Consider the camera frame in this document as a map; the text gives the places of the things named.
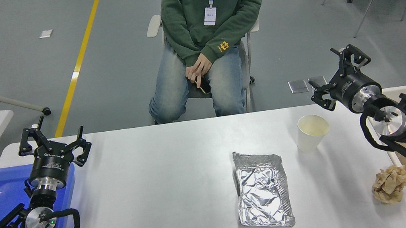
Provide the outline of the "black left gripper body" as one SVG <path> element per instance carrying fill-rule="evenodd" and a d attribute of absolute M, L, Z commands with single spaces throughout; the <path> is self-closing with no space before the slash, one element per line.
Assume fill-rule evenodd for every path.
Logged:
<path fill-rule="evenodd" d="M 34 163 L 29 176 L 31 186 L 37 186 L 40 179 L 51 178 L 59 182 L 66 181 L 70 164 L 74 161 L 72 153 L 57 155 L 47 152 L 34 152 Z"/>

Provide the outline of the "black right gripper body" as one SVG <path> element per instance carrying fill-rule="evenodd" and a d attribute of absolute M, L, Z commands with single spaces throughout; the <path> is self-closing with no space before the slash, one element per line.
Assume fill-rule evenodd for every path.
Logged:
<path fill-rule="evenodd" d="M 381 86 L 361 71 L 355 71 L 342 77 L 336 74 L 330 81 L 336 86 L 331 89 L 332 98 L 344 106 L 365 104 L 368 99 L 381 95 Z"/>

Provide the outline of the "person's left hand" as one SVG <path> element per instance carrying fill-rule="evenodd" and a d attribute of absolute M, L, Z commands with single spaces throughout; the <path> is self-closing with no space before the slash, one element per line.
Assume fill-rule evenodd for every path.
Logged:
<path fill-rule="evenodd" d="M 192 83 L 195 83 L 197 88 L 201 87 L 202 77 L 209 72 L 211 66 L 212 62 L 203 53 L 199 54 L 198 59 L 193 65 L 194 69 L 193 79 L 195 80 Z"/>

